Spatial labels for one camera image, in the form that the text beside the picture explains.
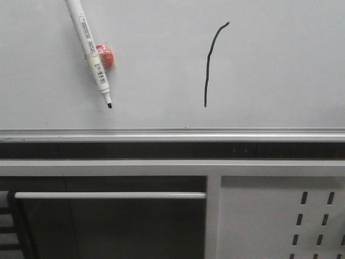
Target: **black curved line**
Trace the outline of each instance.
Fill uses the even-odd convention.
[[[212,44],[211,44],[211,49],[209,54],[207,55],[207,67],[206,67],[206,81],[205,81],[205,93],[204,93],[204,107],[207,107],[207,88],[209,85],[209,75],[210,75],[210,59],[211,59],[211,55],[213,52],[213,47],[215,46],[216,43],[216,39],[220,33],[220,31],[222,29],[224,29],[225,27],[227,27],[230,23],[227,22],[226,24],[224,24],[222,27],[220,27],[215,35],[215,37],[213,38]]]

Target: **whiteboard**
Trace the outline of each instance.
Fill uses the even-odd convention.
[[[345,128],[343,0],[82,4],[115,52],[113,108],[65,1],[1,0],[0,130]]]

